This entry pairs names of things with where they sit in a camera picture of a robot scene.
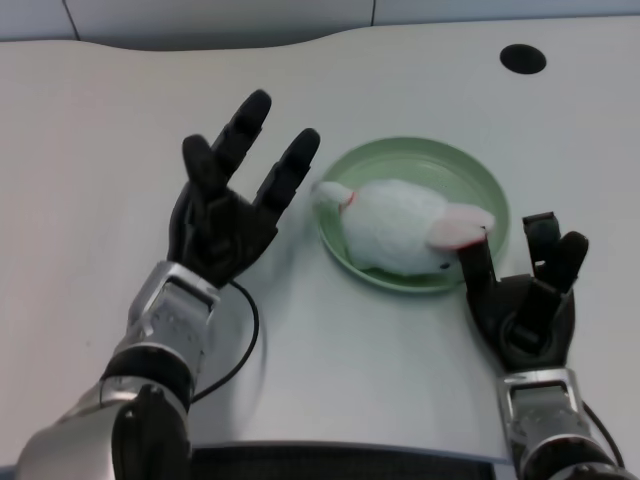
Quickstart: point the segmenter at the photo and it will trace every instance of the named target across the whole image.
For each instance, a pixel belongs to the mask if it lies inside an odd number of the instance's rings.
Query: plush bunny
[[[403,180],[374,180],[352,191],[335,182],[314,187],[314,203],[340,212],[353,265],[400,275],[446,273],[455,251],[485,238],[492,214],[474,205],[449,203],[429,188]]]

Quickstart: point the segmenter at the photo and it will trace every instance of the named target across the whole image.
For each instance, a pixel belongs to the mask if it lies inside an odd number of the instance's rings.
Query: black round hole
[[[547,66],[547,59],[531,45],[509,45],[500,52],[500,61],[512,72],[532,75]]]

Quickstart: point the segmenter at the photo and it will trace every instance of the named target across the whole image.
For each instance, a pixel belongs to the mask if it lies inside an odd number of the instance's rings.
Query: bunny ear
[[[427,244],[443,250],[459,250],[484,240],[494,225],[494,216],[480,207],[452,203],[429,229]]]

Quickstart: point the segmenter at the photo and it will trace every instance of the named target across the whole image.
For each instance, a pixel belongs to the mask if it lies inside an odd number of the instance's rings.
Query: green plate
[[[450,145],[425,138],[387,138],[351,150],[324,175],[358,189],[371,180],[398,178],[442,193],[449,201],[478,205],[496,217],[489,236],[494,258],[505,247],[509,231],[509,206],[502,188],[475,158]],[[437,292],[462,281],[460,269],[453,274],[402,276],[379,269],[358,270],[349,261],[336,209],[315,210],[320,236],[329,251],[348,270],[381,287],[403,292]]]

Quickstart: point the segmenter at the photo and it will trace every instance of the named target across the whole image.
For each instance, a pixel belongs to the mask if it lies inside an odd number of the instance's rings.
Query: white table
[[[529,43],[540,74],[502,67]],[[640,18],[367,28],[262,50],[149,53],[74,42],[0,45],[0,465],[102,373],[129,303],[167,245],[182,138],[213,139],[264,88],[274,106],[232,186],[252,195],[306,126],[323,141],[281,233],[241,277],[264,323],[225,389],[193,407],[197,444],[356,442],[505,461],[494,374],[463,291],[402,296],[331,261],[311,182],[392,136],[451,143],[502,183],[513,228],[501,276],[527,271],[519,225],[554,210],[591,240],[571,365],[640,470],[636,268]],[[222,293],[201,385],[239,358],[250,313]]]

